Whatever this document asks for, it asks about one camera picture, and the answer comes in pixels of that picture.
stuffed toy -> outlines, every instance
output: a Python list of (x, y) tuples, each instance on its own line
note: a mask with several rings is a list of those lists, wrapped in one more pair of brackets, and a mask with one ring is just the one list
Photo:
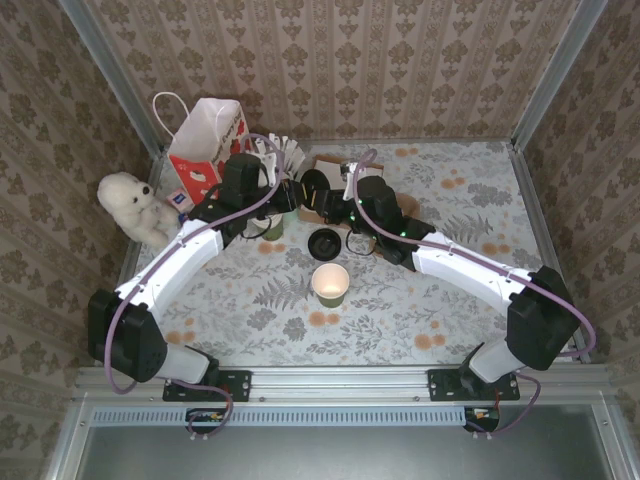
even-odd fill
[(156, 228), (158, 224), (178, 224), (177, 211), (158, 200), (148, 184), (125, 172), (100, 181), (98, 200), (129, 238), (153, 248), (169, 243), (167, 234)]

white paper cup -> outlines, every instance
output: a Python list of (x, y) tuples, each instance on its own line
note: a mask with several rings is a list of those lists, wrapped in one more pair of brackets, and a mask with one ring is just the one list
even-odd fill
[(337, 263), (325, 263), (313, 272), (311, 288), (327, 308), (340, 306), (349, 288), (349, 272)]
[[(269, 218), (271, 218), (271, 227), (269, 227)], [(284, 232), (284, 223), (282, 223), (281, 213), (276, 213), (275, 215), (271, 215), (270, 217), (267, 217), (264, 220), (258, 220), (256, 218), (252, 218), (251, 222), (260, 230), (269, 228), (269, 230), (265, 232), (265, 234), (262, 236), (262, 238), (264, 238), (269, 242), (278, 240)]]

gray floor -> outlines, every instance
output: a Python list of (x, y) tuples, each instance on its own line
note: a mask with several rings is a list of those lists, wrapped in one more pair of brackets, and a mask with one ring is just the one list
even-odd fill
[(601, 480), (612, 478), (588, 407), (537, 407), (490, 441), (461, 427), (99, 428), (82, 480)]

paper cup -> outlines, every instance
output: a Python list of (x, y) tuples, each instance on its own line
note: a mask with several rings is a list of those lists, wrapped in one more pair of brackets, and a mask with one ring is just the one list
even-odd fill
[[(271, 228), (262, 236), (268, 242), (273, 242), (279, 239), (284, 232), (284, 222), (282, 221), (282, 214), (277, 213), (275, 215), (271, 215)], [(252, 218), (251, 221), (253, 224), (260, 229), (260, 231), (269, 227), (269, 219), (265, 218), (264, 220), (257, 220)]]
[(327, 308), (340, 306), (349, 288), (349, 273), (342, 265), (325, 263), (313, 272), (311, 288)]

brown box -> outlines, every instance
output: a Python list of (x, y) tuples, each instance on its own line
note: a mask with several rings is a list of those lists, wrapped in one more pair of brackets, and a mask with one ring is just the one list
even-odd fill
[[(313, 157), (313, 163), (311, 164), (311, 168), (316, 168), (317, 162), (327, 162), (327, 163), (336, 163), (341, 164), (345, 159), (342, 157), (335, 157), (333, 155), (316, 155)], [(383, 172), (384, 178), (384, 166), (378, 163), (372, 163), (367, 168), (377, 168)], [(413, 198), (411, 195), (407, 195), (405, 193), (396, 192), (396, 199), (398, 200), (398, 205), (402, 209), (402, 213), (404, 215), (408, 215), (413, 218), (420, 218), (420, 204), (418, 201)], [(310, 223), (317, 223), (320, 225), (324, 225), (324, 219), (320, 217), (316, 212), (309, 210), (305, 207), (301, 207), (298, 209), (298, 217), (300, 220)], [(345, 224), (341, 225), (332, 225), (333, 227), (340, 227), (348, 229), (349, 226)]]

